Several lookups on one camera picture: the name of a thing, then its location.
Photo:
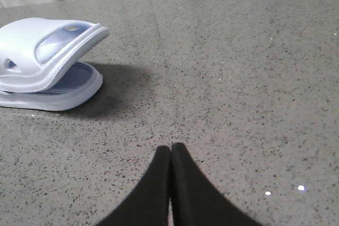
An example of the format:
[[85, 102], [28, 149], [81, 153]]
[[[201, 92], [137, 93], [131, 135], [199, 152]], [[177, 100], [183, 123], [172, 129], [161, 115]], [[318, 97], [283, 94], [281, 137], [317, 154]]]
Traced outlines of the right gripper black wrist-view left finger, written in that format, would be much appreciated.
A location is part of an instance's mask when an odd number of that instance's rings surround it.
[[132, 192], [98, 225], [168, 225], [170, 149], [159, 146]]

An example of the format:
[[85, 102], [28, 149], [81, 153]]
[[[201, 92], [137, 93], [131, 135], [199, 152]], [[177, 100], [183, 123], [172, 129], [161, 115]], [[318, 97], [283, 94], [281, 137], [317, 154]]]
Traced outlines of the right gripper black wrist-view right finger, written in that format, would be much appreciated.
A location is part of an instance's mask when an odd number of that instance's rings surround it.
[[172, 145], [172, 210], [175, 225], [259, 225], [209, 182], [183, 143]]

